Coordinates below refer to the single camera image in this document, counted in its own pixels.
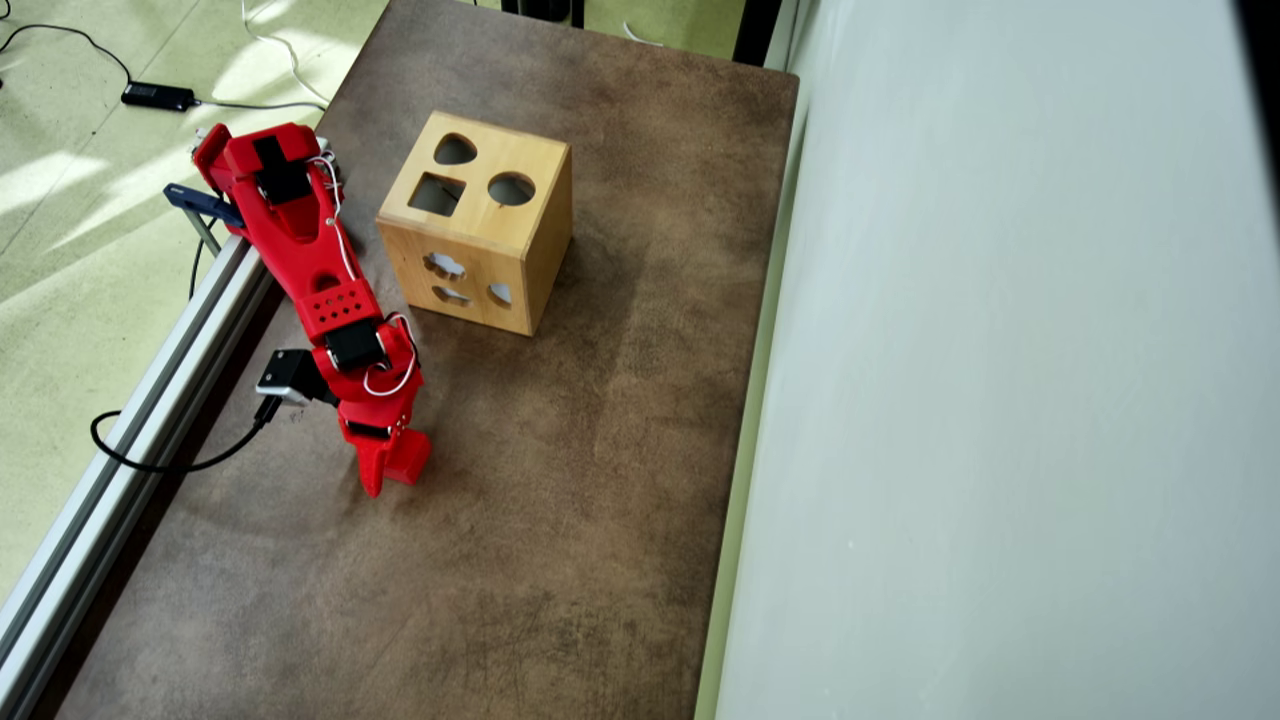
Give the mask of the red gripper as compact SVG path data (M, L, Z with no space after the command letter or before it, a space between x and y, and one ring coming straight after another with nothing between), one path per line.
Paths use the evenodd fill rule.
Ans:
M403 433L425 441L430 438L412 427L415 401L421 386L406 386L387 396L357 393L335 401L340 432L357 454L358 478L369 497L381 493L390 442Z

